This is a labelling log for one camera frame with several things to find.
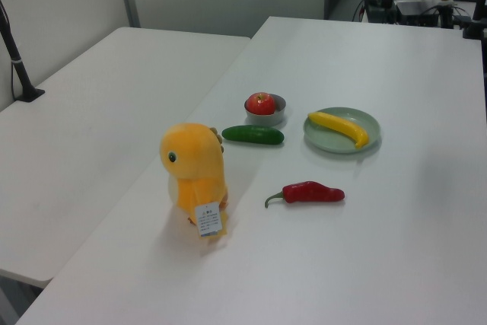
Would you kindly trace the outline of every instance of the bowl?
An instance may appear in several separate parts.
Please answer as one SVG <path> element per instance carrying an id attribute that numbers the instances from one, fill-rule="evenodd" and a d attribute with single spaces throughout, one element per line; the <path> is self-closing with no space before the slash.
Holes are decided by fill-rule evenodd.
<path id="1" fill-rule="evenodd" d="M 284 119 L 284 109 L 286 108 L 286 101 L 283 97 L 277 94 L 271 94 L 274 98 L 275 112 L 273 114 L 253 114 L 247 110 L 247 101 L 243 104 L 245 111 L 247 112 L 247 117 L 249 122 L 253 125 L 258 126 L 275 126 Z"/>

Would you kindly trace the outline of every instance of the cucumber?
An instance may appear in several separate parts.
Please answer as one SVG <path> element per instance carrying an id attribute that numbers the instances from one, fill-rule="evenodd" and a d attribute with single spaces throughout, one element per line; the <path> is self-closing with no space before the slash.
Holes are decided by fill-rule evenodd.
<path id="1" fill-rule="evenodd" d="M 253 144 L 279 145 L 284 141 L 284 135 L 278 129 L 255 125 L 228 127 L 221 131 L 221 135 L 227 140 Z"/>

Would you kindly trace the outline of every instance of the paper tag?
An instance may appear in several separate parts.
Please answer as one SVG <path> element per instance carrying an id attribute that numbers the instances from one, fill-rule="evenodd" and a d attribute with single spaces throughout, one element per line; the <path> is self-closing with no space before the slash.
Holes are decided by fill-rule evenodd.
<path id="1" fill-rule="evenodd" d="M 223 228 L 218 202 L 195 207 L 195 214 L 201 237 L 216 235 Z"/>

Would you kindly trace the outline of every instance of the banana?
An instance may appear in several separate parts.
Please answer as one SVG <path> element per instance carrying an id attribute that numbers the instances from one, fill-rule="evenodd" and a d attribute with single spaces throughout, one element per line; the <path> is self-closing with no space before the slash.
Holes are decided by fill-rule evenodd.
<path id="1" fill-rule="evenodd" d="M 355 148 L 368 144 L 368 134 L 357 123 L 324 112 L 309 113 L 308 118 L 320 126 L 341 132 L 355 141 Z"/>

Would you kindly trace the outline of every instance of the apple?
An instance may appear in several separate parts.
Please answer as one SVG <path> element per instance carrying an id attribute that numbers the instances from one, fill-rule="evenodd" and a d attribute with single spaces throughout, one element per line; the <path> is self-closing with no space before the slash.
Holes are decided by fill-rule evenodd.
<path id="1" fill-rule="evenodd" d="M 275 101 L 271 94 L 261 91 L 252 94 L 245 102 L 245 107 L 253 114 L 269 115 L 275 112 Z"/>

